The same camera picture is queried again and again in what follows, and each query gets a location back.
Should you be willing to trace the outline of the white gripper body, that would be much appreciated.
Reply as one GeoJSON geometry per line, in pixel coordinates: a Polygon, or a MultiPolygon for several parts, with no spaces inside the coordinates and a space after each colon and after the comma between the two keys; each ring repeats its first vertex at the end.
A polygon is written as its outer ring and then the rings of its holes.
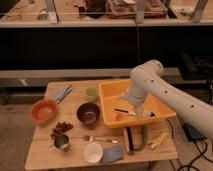
{"type": "Polygon", "coordinates": [[[127,101],[133,106],[134,112],[141,113],[142,111],[145,111],[143,104],[145,102],[146,96],[147,94],[142,93],[141,91],[127,89],[118,96],[118,99],[127,101]]]}

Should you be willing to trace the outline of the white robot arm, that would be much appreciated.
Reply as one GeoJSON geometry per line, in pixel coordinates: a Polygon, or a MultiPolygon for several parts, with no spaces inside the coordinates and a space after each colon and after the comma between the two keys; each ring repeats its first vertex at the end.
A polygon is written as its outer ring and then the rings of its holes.
{"type": "Polygon", "coordinates": [[[134,107],[139,107],[151,93],[206,137],[213,139],[213,106],[164,81],[163,72],[164,67],[158,60],[136,66],[130,72],[131,83],[121,97],[134,107]]]}

